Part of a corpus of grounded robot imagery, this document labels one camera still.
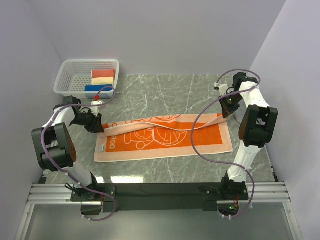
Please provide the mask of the orange cartoon towel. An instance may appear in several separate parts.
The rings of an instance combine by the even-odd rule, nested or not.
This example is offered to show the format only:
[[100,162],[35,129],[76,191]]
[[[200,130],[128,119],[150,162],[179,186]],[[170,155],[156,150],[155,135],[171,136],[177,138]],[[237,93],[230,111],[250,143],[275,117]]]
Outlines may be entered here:
[[97,163],[151,160],[233,152],[227,120],[220,113],[174,114],[103,124]]

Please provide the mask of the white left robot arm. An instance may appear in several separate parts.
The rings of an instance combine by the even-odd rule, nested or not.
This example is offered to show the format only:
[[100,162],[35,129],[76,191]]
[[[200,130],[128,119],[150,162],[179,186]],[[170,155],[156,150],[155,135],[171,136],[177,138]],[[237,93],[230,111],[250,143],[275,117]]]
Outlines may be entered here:
[[65,187],[82,200],[97,200],[101,189],[95,176],[77,161],[76,148],[68,127],[78,125],[89,133],[103,133],[102,103],[94,100],[91,105],[82,106],[80,99],[67,96],[62,104],[54,107],[50,120],[31,132],[39,166],[43,170],[61,172],[69,177],[73,185],[66,183]]

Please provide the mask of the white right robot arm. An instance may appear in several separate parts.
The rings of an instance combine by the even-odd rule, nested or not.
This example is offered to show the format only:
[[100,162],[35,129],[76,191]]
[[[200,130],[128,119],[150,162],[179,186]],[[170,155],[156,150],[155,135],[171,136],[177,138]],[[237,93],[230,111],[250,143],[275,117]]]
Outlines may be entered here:
[[246,110],[240,123],[240,144],[233,164],[221,180],[220,195],[226,199],[247,200],[247,171],[260,150],[269,143],[278,118],[277,108],[271,107],[259,89],[259,77],[250,77],[244,71],[233,76],[232,87],[219,87],[224,119],[234,114],[244,101]]

